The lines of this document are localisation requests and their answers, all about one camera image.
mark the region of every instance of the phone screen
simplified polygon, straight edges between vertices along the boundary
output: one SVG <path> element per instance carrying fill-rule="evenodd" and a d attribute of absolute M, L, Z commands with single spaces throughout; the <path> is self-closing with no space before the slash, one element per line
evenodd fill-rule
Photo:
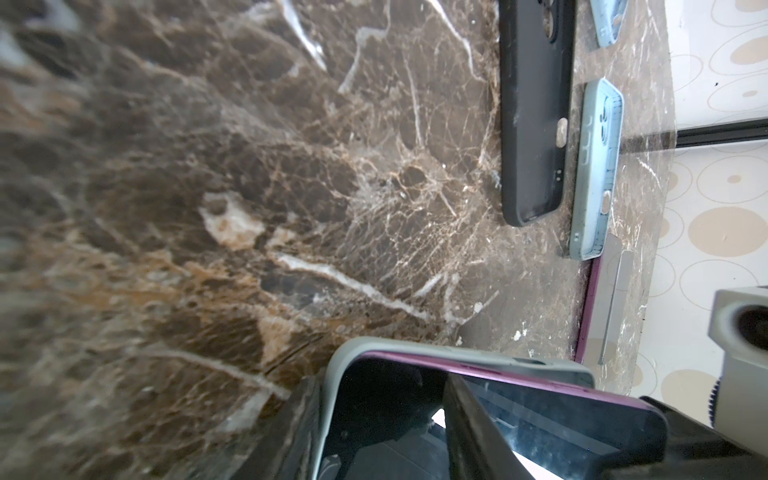
<path fill-rule="evenodd" d="M 319 480 L 450 478 L 442 404 L 450 369 L 407 357 L 362 358 L 344 372 Z M 645 404 L 538 388 L 530 380 L 462 378 L 536 479 L 597 478 L 607 466 L 664 456 L 666 421 Z"/>

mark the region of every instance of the circle pattern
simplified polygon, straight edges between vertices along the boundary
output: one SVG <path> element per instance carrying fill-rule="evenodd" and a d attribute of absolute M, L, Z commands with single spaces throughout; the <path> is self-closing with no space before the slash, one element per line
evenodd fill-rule
<path fill-rule="evenodd" d="M 670 208 L 665 208 L 657 249 L 667 248 L 677 242 L 683 236 L 684 231 L 685 222 L 683 222 L 680 214 Z"/>
<path fill-rule="evenodd" d="M 650 278 L 650 289 L 648 290 L 648 297 L 654 297 L 664 295 L 666 292 L 674 286 L 675 278 L 677 274 L 674 271 L 674 267 L 669 260 L 656 255 L 654 261 L 654 274 Z"/>
<path fill-rule="evenodd" d="M 715 90 L 707 99 L 711 109 L 725 112 L 749 111 L 768 107 L 768 73 L 739 78 Z M 744 97 L 745 91 L 756 91 Z"/>
<path fill-rule="evenodd" d="M 672 78 L 675 80 L 675 91 L 692 84 L 704 69 L 704 62 L 696 55 L 673 55 L 670 57 Z"/>
<path fill-rule="evenodd" d="M 643 370 L 638 364 L 634 365 L 634 375 L 632 375 L 632 386 L 640 386 L 643 383 Z"/>
<path fill-rule="evenodd" d="M 635 365 L 638 368 L 640 368 L 642 377 L 639 385 L 633 385 L 631 395 L 632 396 L 653 395 L 659 383 L 659 379 L 657 378 L 654 364 L 651 363 L 645 357 L 645 355 L 638 352 L 637 362 L 635 363 Z"/>
<path fill-rule="evenodd" d="M 696 179 L 696 187 L 709 200 L 741 204 L 768 192 L 768 162 L 758 157 L 726 157 L 707 165 Z"/>
<path fill-rule="evenodd" d="M 723 43 L 710 58 L 710 69 L 721 75 L 744 75 L 768 68 L 768 24 L 743 31 Z"/>
<path fill-rule="evenodd" d="M 713 208 L 694 218 L 688 237 L 694 247 L 709 255 L 741 257 L 768 240 L 768 223 L 746 208 Z"/>
<path fill-rule="evenodd" d="M 713 22 L 723 27 L 747 27 L 764 22 L 755 12 L 766 8 L 765 0 L 715 0 L 710 15 Z"/>
<path fill-rule="evenodd" d="M 729 260 L 696 262 L 680 275 L 683 296 L 705 310 L 712 310 L 716 291 L 741 286 L 757 286 L 757 278 L 743 266 Z"/>
<path fill-rule="evenodd" d="M 672 162 L 670 167 L 670 183 L 667 190 L 667 201 L 682 197 L 694 182 L 694 175 L 685 165 Z"/>

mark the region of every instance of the beige circle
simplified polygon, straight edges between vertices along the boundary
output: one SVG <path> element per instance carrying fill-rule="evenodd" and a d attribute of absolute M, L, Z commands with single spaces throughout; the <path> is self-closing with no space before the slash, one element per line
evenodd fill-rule
<path fill-rule="evenodd" d="M 768 0 L 715 0 L 710 15 L 713 22 L 723 27 L 746 27 L 763 23 L 762 15 L 752 14 L 766 8 Z"/>
<path fill-rule="evenodd" d="M 666 218 L 661 219 L 661 232 L 659 233 L 659 238 L 664 238 L 667 236 L 667 233 L 670 232 L 670 221 Z"/>
<path fill-rule="evenodd" d="M 639 386 L 643 382 L 643 371 L 640 370 L 640 366 L 635 363 L 634 375 L 632 376 L 632 386 Z"/>
<path fill-rule="evenodd" d="M 751 210 L 719 207 L 694 218 L 688 227 L 690 242 L 715 257 L 741 257 L 768 240 L 768 223 Z"/>
<path fill-rule="evenodd" d="M 667 185 L 667 191 L 672 190 L 677 186 L 677 182 L 680 181 L 680 178 L 678 178 L 677 174 L 674 172 L 670 172 L 670 182 Z"/>
<path fill-rule="evenodd" d="M 752 65 L 768 60 L 768 35 L 753 38 L 730 54 L 736 65 Z"/>
<path fill-rule="evenodd" d="M 656 392 L 656 387 L 659 385 L 659 379 L 653 363 L 649 362 L 648 358 L 643 355 L 642 352 L 637 352 L 637 361 L 635 365 L 640 367 L 643 377 L 641 384 L 637 387 L 633 387 L 632 396 L 653 395 Z"/>
<path fill-rule="evenodd" d="M 685 232 L 685 222 L 680 214 L 671 208 L 664 209 L 657 249 L 667 248 L 677 242 Z"/>
<path fill-rule="evenodd" d="M 667 201 L 676 200 L 685 195 L 694 184 L 694 175 L 690 168 L 680 162 L 672 162 L 670 167 L 670 185 L 667 188 Z"/>
<path fill-rule="evenodd" d="M 734 35 L 710 56 L 710 70 L 721 75 L 738 76 L 765 71 L 768 53 L 761 49 L 765 48 L 767 38 L 768 23 L 765 22 Z"/>
<path fill-rule="evenodd" d="M 682 413 L 709 423 L 712 387 L 717 379 L 699 370 L 675 370 L 661 382 L 661 398 Z"/>
<path fill-rule="evenodd" d="M 768 0 L 736 0 L 735 3 L 739 12 L 754 13 L 768 8 Z"/>

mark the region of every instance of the purple phone edge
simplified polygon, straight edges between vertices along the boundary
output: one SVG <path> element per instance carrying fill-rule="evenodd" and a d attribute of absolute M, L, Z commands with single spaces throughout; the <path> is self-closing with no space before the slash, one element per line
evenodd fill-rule
<path fill-rule="evenodd" d="M 617 405 L 628 406 L 636 409 L 654 410 L 654 407 L 647 404 L 646 402 L 629 396 L 621 396 L 615 393 L 602 392 L 601 390 L 588 389 L 586 387 L 576 386 L 570 383 L 555 382 L 546 379 L 535 379 L 518 375 L 516 373 L 497 372 L 495 370 L 484 369 L 480 366 L 472 364 L 468 365 L 462 362 L 440 359 L 432 356 L 371 350 L 357 357 L 357 359 L 362 358 L 379 358 L 384 360 L 392 360 L 395 362 L 403 362 L 411 365 L 440 369 L 451 373 L 460 373 L 462 375 L 472 376 L 480 379 L 497 380 L 503 383 L 514 383 L 515 385 L 527 386 L 533 389 L 547 390 L 549 392 L 564 393 L 566 395 L 573 395 L 586 399 L 614 403 Z"/>
<path fill-rule="evenodd" d="M 592 268 L 589 272 L 589 285 L 587 287 L 587 298 L 584 300 L 584 310 L 581 313 L 581 327 L 578 330 L 578 340 L 576 342 L 576 354 L 574 361 L 584 363 L 584 354 L 587 352 L 587 338 L 589 337 L 589 326 L 592 323 L 592 310 L 594 310 L 594 300 L 598 297 L 598 281 L 600 265 L 603 257 L 592 260 Z"/>

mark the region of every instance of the phone case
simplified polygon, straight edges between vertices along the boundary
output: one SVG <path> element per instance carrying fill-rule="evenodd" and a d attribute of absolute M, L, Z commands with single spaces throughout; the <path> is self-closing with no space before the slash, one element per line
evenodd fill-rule
<path fill-rule="evenodd" d="M 501 0 L 502 211 L 523 227 L 563 197 L 573 0 Z"/>
<path fill-rule="evenodd" d="M 610 47 L 619 39 L 628 2 L 629 0 L 590 0 L 594 29 L 598 33 L 598 44 L 601 47 Z"/>
<path fill-rule="evenodd" d="M 605 78 L 584 91 L 581 144 L 571 222 L 571 258 L 589 260 L 603 253 L 614 198 L 624 119 L 624 96 Z"/>

